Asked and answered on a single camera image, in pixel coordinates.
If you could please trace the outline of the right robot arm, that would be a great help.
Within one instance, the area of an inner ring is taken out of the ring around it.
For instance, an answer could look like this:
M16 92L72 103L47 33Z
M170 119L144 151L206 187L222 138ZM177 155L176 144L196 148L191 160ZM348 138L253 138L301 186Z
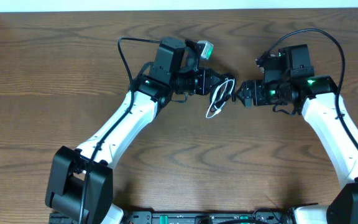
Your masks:
M330 205L305 204L289 209L281 223L358 223L358 129L337 85L316 76L306 44L267 54L261 80L244 81L235 99L246 106L293 104L319 137L336 171L341 191Z

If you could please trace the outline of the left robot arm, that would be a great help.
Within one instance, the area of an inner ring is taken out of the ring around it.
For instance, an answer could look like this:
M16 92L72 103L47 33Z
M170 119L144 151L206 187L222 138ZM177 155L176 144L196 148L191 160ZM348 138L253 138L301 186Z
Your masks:
M54 155L45 204L77 223L120 223L123 209L113 203L113 171L135 137L173 95L209 95L207 117L219 113L234 92L235 78L200 66L214 46L207 40L164 37L155 59L129 76L128 92L105 124L76 148Z

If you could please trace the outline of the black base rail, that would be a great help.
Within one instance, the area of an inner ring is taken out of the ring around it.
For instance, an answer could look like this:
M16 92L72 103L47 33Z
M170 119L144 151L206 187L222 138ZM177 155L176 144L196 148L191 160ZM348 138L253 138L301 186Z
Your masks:
M154 213L129 212L124 215L121 223L125 224L199 224L222 223L231 220L258 220L265 223L282 223L280 212L250 213Z

